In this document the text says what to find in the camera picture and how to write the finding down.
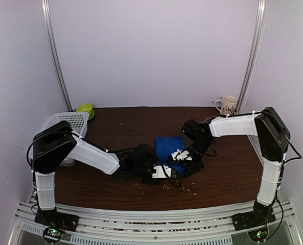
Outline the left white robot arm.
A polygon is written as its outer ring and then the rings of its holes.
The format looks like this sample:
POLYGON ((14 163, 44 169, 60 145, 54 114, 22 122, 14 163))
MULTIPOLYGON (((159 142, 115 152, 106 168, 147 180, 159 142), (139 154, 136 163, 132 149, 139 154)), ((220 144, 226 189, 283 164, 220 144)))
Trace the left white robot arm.
POLYGON ((150 145, 109 150, 88 141, 66 121, 54 124, 36 134, 26 152, 38 210, 41 218, 51 227, 61 222, 55 200, 55 178, 65 159, 82 162, 109 176, 137 175, 151 184, 165 177, 167 170, 150 145))

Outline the blue cloth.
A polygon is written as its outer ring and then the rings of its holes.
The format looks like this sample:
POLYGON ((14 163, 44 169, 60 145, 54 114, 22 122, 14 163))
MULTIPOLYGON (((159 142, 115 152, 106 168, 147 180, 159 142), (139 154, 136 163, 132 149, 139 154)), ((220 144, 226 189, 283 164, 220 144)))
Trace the blue cloth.
POLYGON ((183 150, 184 142, 181 136, 156 137, 155 149, 160 163, 162 165, 170 165, 167 163, 168 157, 177 150, 183 150))

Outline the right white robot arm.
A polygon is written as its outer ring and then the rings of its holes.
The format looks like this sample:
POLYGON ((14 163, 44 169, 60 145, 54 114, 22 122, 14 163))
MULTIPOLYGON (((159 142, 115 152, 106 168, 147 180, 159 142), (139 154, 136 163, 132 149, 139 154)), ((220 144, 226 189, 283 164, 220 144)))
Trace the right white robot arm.
POLYGON ((289 147, 290 132, 272 107, 239 115, 219 115, 202 122, 193 119, 182 126, 182 133, 192 140, 183 151, 184 163, 190 173, 202 168, 202 157, 216 138, 254 136, 258 139, 263 162, 260 190, 250 213, 253 225, 261 225, 268 217, 282 178, 282 168, 289 147))

